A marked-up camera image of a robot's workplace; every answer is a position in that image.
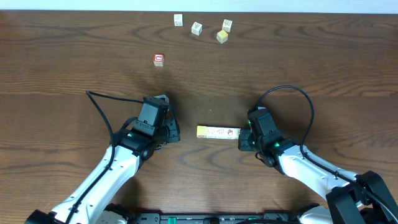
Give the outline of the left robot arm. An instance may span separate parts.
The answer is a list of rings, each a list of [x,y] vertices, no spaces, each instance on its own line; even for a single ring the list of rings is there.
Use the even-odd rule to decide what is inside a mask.
[[[146,97],[138,117],[111,134],[101,162],[81,185],[49,213],[32,212],[35,223],[131,223],[130,214],[110,201],[153,153],[180,140],[174,111],[165,95]]]

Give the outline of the yellow block with ball picture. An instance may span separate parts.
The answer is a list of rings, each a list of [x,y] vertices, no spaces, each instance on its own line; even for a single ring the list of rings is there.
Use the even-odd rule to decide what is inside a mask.
[[[197,137],[198,138],[206,138],[207,136],[207,127],[206,126],[197,126]]]

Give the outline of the yellow letter K block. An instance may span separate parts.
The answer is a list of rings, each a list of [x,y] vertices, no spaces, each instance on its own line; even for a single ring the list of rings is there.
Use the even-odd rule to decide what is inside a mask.
[[[228,128],[226,130],[227,139],[236,139],[236,130],[234,128]]]

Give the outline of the plain white wooden block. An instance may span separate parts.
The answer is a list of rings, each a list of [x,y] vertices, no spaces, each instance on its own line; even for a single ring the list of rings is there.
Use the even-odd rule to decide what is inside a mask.
[[[217,137],[217,128],[216,127],[207,127],[206,128],[206,138],[216,138]]]

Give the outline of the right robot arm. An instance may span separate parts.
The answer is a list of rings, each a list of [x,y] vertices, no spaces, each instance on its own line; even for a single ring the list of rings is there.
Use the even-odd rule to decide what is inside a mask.
[[[305,184],[326,200],[328,208],[302,213],[301,223],[396,223],[397,203],[382,177],[341,169],[303,144],[284,138],[266,108],[248,111],[249,128],[239,134],[240,151],[254,151],[267,167]]]

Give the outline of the green edged wooden block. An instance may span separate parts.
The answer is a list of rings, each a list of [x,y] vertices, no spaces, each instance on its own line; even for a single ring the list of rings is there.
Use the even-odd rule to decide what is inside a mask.
[[[224,139],[224,138],[226,137],[225,131],[226,131],[225,128],[217,127],[217,128],[215,129],[215,136],[216,136],[216,138]]]

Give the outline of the yellow letter G block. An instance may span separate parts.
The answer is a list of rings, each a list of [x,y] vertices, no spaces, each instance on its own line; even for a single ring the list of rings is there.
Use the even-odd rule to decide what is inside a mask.
[[[236,139],[239,139],[240,134],[241,134],[241,128],[236,128],[234,132],[235,132]]]

